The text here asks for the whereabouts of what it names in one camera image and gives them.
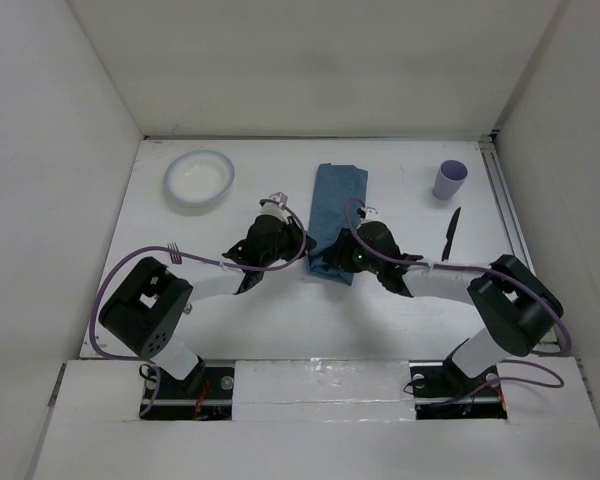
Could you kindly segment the blue cloth napkin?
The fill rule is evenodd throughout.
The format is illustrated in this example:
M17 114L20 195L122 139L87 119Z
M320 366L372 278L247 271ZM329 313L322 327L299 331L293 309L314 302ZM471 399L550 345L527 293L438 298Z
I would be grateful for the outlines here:
M327 267L325 251L348 227L345 209L352 197L366 199L368 172L354 165L320 164L316 173L308 235L316 242L307 258L312 276L351 286L354 274Z

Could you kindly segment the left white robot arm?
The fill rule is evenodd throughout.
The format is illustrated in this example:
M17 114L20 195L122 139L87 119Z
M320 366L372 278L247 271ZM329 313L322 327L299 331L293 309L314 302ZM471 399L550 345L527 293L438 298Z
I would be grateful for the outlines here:
M255 287L276 262L294 263L316 247L297 217L265 202L247 231L219 260L195 260L184 278L148 255L140 259L100 308L97 320L134 356L168 374L181 396L202 387L204 361L175 336L186 307L216 296L239 295Z

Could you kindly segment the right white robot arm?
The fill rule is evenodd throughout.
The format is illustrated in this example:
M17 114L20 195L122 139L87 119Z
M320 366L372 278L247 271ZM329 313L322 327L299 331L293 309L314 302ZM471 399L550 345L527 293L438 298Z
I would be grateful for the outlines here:
M560 302L517 257L504 254L487 267L432 262L403 253L380 221L342 229L323 258L332 269L373 274L391 293L450 300L477 310L482 329L446 357L440 373L456 394L474 387L497 363L532 353L563 315Z

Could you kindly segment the white blue-rimmed plate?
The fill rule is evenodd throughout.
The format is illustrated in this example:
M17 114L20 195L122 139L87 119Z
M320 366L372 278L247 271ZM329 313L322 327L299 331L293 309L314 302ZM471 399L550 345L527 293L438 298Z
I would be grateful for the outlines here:
M235 167L224 154L196 150L175 159L166 169L166 196L183 207L205 207L222 199L231 189Z

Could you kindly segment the black plastic knife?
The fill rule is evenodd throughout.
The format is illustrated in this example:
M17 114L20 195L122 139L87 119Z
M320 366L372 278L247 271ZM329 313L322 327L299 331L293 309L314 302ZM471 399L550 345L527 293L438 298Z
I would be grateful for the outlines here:
M448 228L447 228L447 231L446 231L446 235L445 235L446 243L445 243L445 246L443 248L442 255L441 255L441 260L443 262L447 261L450 258L450 254L451 254L451 250L452 250L452 245L453 245L453 240L454 240L455 233L456 233L456 230L457 230L457 225L458 225L458 222L459 222L460 214L461 214L461 208L458 207L454 211L454 213L453 213L453 215L451 217L451 220L449 222L449 225L448 225Z

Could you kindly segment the lavender plastic cup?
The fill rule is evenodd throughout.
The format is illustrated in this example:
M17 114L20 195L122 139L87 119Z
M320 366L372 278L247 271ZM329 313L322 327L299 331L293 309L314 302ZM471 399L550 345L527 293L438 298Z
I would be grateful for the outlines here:
M433 185L433 195L442 201L450 200L462 187L468 176L468 168L458 160L445 160L439 166Z

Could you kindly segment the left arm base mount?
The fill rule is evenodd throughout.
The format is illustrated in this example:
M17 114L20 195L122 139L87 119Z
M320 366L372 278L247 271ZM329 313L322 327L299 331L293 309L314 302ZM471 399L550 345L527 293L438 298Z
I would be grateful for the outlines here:
M144 382L139 418L147 421L229 421L232 419L235 361L219 360L198 365L184 380L166 371L157 373L142 364Z

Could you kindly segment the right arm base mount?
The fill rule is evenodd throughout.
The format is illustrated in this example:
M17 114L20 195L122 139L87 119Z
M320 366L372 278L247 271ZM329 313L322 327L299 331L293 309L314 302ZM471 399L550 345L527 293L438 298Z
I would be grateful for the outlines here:
M409 375L403 392L413 398L417 420L508 418L495 365L469 378L449 360L415 360Z

